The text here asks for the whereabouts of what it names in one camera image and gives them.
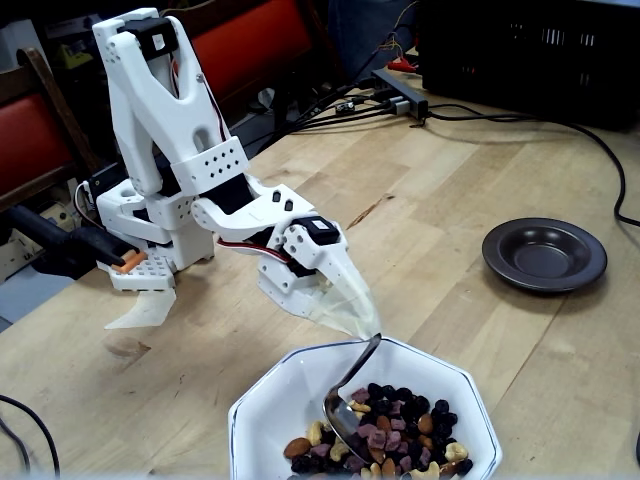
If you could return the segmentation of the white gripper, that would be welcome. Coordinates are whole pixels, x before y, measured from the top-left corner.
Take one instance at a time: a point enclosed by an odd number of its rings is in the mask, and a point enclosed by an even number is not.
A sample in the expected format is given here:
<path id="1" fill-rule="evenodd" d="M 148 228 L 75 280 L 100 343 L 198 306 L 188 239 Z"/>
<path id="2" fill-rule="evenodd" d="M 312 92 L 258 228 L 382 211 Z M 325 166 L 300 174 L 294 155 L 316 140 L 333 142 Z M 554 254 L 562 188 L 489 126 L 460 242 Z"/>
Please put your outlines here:
<path id="1" fill-rule="evenodd" d="M 260 257 L 258 286 L 277 306 L 356 338 L 380 332 L 372 293 L 348 255 L 339 225 L 322 216 L 278 222 Z"/>

